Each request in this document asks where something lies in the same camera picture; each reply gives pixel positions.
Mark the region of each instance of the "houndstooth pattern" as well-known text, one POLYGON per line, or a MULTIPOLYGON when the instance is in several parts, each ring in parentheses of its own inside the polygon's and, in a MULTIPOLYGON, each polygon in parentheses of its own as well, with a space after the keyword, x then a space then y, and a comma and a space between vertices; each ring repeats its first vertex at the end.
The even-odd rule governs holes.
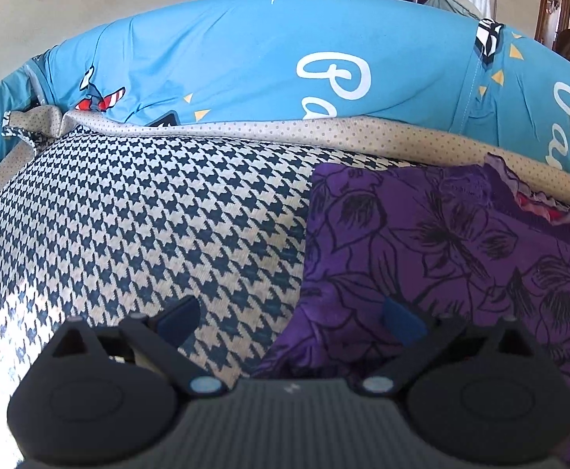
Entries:
POLYGON ((393 164, 310 146, 81 127, 12 179, 0 193, 0 467, 17 456, 9 396, 68 315, 115 324, 193 294, 203 318, 182 352, 228 384, 250 372, 298 300, 308 178, 327 161, 393 164))

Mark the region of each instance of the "purple floral shirt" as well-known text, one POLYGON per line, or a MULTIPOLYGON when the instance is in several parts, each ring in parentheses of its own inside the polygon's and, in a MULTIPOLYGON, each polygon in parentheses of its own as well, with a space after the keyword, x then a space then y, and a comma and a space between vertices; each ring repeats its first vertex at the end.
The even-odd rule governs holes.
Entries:
POLYGON ((356 379, 396 356, 390 296, 477 325, 515 315, 570 386, 570 223, 523 211, 487 165, 321 164, 311 181, 301 298, 256 377, 356 379))

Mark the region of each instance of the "black object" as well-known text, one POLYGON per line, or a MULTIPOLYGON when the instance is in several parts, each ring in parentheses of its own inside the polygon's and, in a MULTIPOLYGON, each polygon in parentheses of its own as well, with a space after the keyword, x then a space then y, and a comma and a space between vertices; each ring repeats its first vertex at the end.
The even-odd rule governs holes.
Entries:
POLYGON ((242 379, 231 391, 174 347, 199 322, 193 297, 112 328, 68 318, 9 403, 20 469, 562 468, 570 392, 521 324, 408 312, 426 333, 354 388, 242 379))

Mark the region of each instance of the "yellow triangle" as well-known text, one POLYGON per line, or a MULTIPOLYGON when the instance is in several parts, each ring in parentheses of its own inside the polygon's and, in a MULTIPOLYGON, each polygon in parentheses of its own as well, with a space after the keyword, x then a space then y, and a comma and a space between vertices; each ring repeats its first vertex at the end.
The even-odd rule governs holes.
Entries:
POLYGON ((511 51, 509 51, 509 56, 511 58, 517 58, 518 60, 523 60, 524 56, 520 53, 520 50, 517 49, 514 45, 511 44, 511 51))
POLYGON ((505 85, 505 73, 502 70, 497 71, 491 78, 500 86, 505 85))
POLYGON ((211 109, 204 109, 203 111, 194 111, 194 117, 196 118, 196 121, 199 122, 200 120, 205 118, 205 115, 209 111, 211 111, 211 109))

